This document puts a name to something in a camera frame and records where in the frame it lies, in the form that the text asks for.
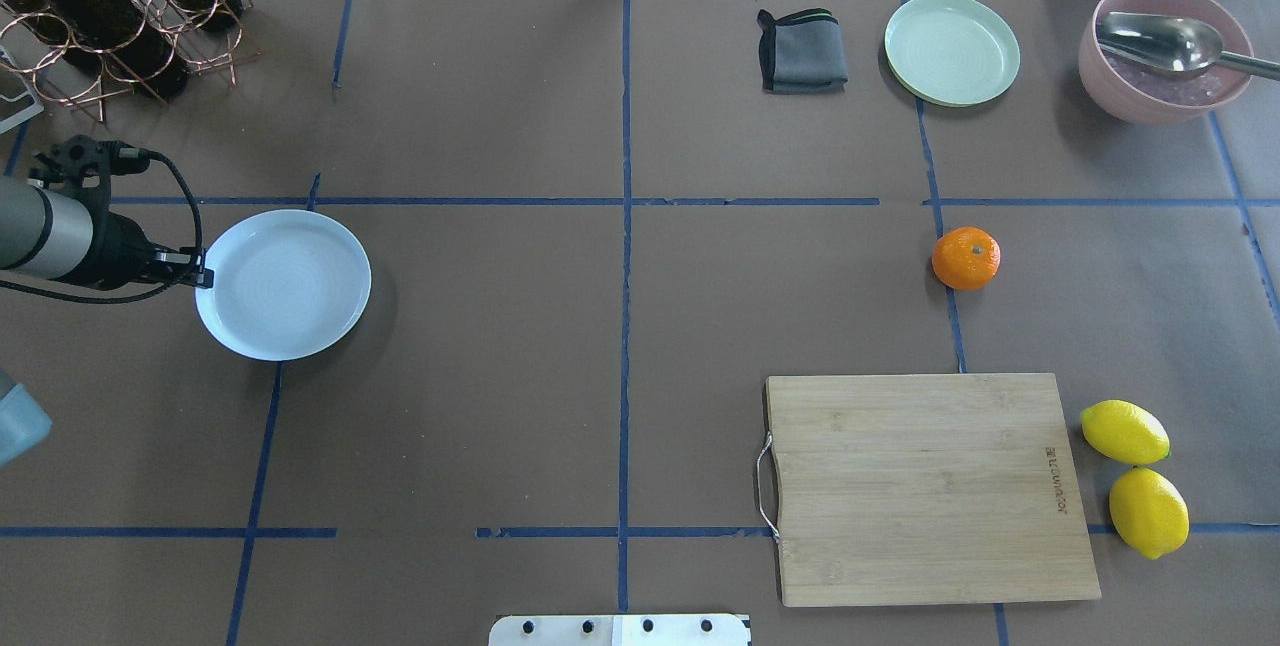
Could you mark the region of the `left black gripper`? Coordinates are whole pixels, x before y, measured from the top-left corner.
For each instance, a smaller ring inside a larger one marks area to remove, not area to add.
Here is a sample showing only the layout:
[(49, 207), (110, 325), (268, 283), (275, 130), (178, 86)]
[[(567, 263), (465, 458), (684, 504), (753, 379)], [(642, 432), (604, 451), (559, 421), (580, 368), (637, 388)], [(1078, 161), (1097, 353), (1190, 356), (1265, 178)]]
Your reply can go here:
[(92, 289), (120, 289), (129, 283), (211, 289), (215, 272), (206, 266), (204, 248), (157, 246), (132, 219), (109, 212), (101, 244), (90, 264), (88, 283)]

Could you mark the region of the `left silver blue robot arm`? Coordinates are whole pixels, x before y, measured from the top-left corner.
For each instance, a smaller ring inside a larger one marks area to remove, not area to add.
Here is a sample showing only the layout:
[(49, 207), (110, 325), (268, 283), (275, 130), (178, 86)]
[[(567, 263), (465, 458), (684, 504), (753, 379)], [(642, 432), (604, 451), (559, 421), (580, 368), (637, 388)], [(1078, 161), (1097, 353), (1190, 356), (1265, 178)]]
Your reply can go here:
[[(148, 239), (137, 223), (111, 212), (110, 196), (90, 189), (79, 196), (3, 178), (3, 272), (37, 280), (69, 283), (84, 289), (114, 290), (129, 283), (154, 283), (156, 289), (134, 301), (187, 283), (211, 287), (204, 272), (202, 225), (193, 207), (196, 244), (172, 249)], [(92, 304), (125, 303), (128, 298), (86, 298)], [(1, 372), (1, 464), (28, 453), (51, 432), (52, 420), (28, 388)]]

